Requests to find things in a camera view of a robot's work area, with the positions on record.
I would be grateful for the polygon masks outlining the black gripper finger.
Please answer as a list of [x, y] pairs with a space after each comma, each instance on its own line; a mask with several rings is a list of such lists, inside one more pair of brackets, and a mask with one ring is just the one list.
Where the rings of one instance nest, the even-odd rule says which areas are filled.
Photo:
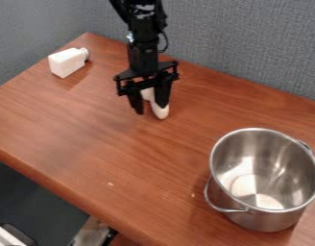
[[141, 98], [141, 93], [133, 87], [130, 87], [127, 89], [127, 99], [129, 99], [130, 106], [131, 106], [131, 108], [136, 111], [136, 114], [142, 114], [142, 98]]
[[162, 109], [169, 103], [173, 81], [169, 78], [162, 79], [153, 87], [154, 103]]

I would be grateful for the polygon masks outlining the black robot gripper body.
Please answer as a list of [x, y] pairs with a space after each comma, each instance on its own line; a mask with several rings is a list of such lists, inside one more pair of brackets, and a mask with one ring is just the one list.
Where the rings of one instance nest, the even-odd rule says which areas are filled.
[[129, 68], [113, 77], [118, 96], [178, 79], [177, 61], [158, 61], [156, 45], [127, 43], [126, 52]]

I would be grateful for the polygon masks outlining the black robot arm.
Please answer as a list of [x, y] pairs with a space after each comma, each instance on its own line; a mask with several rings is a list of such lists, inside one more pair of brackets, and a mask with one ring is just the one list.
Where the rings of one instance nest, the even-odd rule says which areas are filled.
[[158, 61], [158, 54], [169, 45], [161, 0], [109, 1], [129, 31], [129, 68], [113, 77], [117, 95], [127, 97], [137, 114], [142, 114], [142, 102], [146, 101], [154, 116], [165, 119], [169, 115], [172, 85], [178, 74], [177, 61]]

